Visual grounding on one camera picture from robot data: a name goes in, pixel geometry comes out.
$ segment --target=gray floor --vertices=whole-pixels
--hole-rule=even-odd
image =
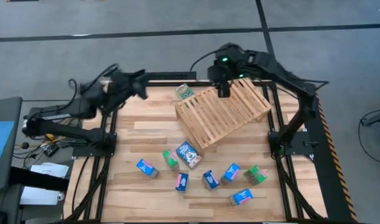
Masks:
[[[380,23],[380,0],[262,0],[269,27]],[[253,0],[0,0],[0,37],[261,27]],[[302,78],[329,80],[319,92],[361,222],[380,223],[380,164],[358,143],[358,121],[380,109],[380,29],[273,32],[277,59]],[[266,50],[263,34],[208,34],[0,43],[0,98],[22,96],[22,112],[66,100],[69,78],[85,81],[111,63],[127,71],[186,71],[226,42]],[[208,58],[195,70],[206,78]],[[380,124],[361,130],[380,159]],[[17,142],[24,141],[19,135]],[[71,158],[59,151],[52,161]]]

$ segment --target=wooden tabletop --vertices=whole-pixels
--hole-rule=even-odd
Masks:
[[[192,88],[195,91],[204,87]],[[175,150],[187,141],[176,119],[174,105],[178,102],[174,87],[148,87],[149,98],[130,98],[119,111],[116,132],[118,145],[111,159],[104,200],[102,222],[260,222],[285,220],[284,206],[279,187],[276,163],[270,158],[267,141],[267,117],[261,122],[252,121],[205,151],[200,164],[190,170],[182,161],[180,172],[189,173],[185,194],[175,190],[178,171],[171,171],[162,157],[162,151]],[[272,93],[270,102],[274,105]],[[279,91],[284,121],[288,122],[297,110],[297,100]],[[276,119],[273,107],[272,114]],[[100,126],[101,116],[85,121],[87,129]],[[151,163],[159,175],[146,176],[136,167],[140,159]],[[311,206],[326,216],[314,164],[304,156],[292,156],[299,190]],[[72,197],[79,171],[85,158],[75,161],[64,205],[64,214],[71,214]],[[221,184],[209,191],[202,182],[202,174],[212,170],[220,178],[231,163],[242,167],[236,180]],[[243,175],[257,164],[267,180],[252,186]],[[79,182],[75,198],[77,206],[88,190],[93,158],[90,158]],[[233,206],[229,196],[249,188],[254,199]],[[288,189],[292,216],[296,216],[293,195]],[[90,217],[95,217],[98,192],[95,193]]]

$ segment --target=warning tape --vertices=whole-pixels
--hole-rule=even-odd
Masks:
[[[336,169],[338,171],[338,176],[340,179],[341,186],[343,187],[343,192],[345,193],[345,197],[346,197],[346,201],[347,201],[347,204],[349,206],[349,209],[350,209],[351,217],[353,218],[354,221],[358,222],[356,211],[354,210],[353,202],[351,201],[351,198],[350,198],[350,194],[349,194],[349,191],[348,191],[348,188],[346,185],[345,177],[343,176],[343,171],[340,167],[338,155],[337,155],[335,147],[333,145],[332,136],[331,136],[331,133],[329,132],[328,124],[327,124],[327,121],[325,120],[325,116],[323,114],[323,110],[322,110],[322,106],[321,106],[320,102],[318,102],[318,110],[320,111],[320,117],[321,117],[322,124],[324,126],[325,135],[327,136],[329,148],[331,149],[333,162],[336,164]]]

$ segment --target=juice box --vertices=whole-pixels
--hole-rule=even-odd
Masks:
[[[199,153],[186,141],[176,149],[176,153],[191,169],[202,159]]]
[[[150,165],[144,159],[141,159],[137,163],[137,168],[139,168],[141,171],[143,171],[143,173],[145,173],[147,176],[149,176],[151,178],[155,178],[158,175],[158,173],[159,173],[159,171],[157,171],[157,169],[155,169],[155,167],[153,167],[152,165]]]
[[[239,192],[236,192],[229,197],[233,205],[241,205],[242,203],[247,202],[252,198],[253,196],[249,189],[240,190]]]
[[[176,190],[179,192],[185,192],[188,184],[188,174],[178,173]]]
[[[194,95],[194,91],[192,91],[192,89],[190,89],[190,87],[188,87],[188,85],[184,83],[183,85],[180,85],[176,88],[176,94],[181,100],[184,100]]]
[[[235,177],[237,176],[238,172],[241,170],[241,168],[237,164],[232,164],[228,170],[225,172],[225,174],[221,177],[221,181],[225,184],[231,183]]]
[[[246,171],[244,175],[253,185],[261,184],[267,179],[267,175],[263,172],[263,170],[260,170],[257,165]]]
[[[206,183],[206,186],[208,187],[209,190],[216,189],[220,184],[216,180],[215,176],[212,173],[212,170],[209,170],[208,172],[203,174],[202,177],[204,183]]]
[[[177,158],[175,154],[172,152],[172,150],[166,150],[162,153],[162,155],[165,158],[166,163],[172,170],[177,170],[179,168]]]

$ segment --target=blue box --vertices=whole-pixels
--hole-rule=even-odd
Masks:
[[[145,173],[147,176],[152,177],[152,178],[155,178],[159,173],[159,171],[157,171],[157,169],[155,169],[155,167],[150,165],[144,159],[141,159],[137,163],[137,168],[139,168],[141,171],[143,171],[143,173]]]
[[[209,188],[209,190],[216,189],[220,185],[213,175],[212,170],[204,173],[202,179],[206,183],[206,186]]]
[[[235,177],[238,175],[238,172],[241,170],[241,168],[237,164],[232,164],[228,170],[225,172],[225,174],[221,177],[221,181],[225,184],[231,183]]]
[[[176,149],[176,153],[191,169],[202,159],[199,153],[186,141]]]
[[[229,197],[233,205],[241,205],[252,198],[253,195],[249,189],[240,190]]]
[[[178,173],[176,190],[184,192],[188,184],[188,174]]]

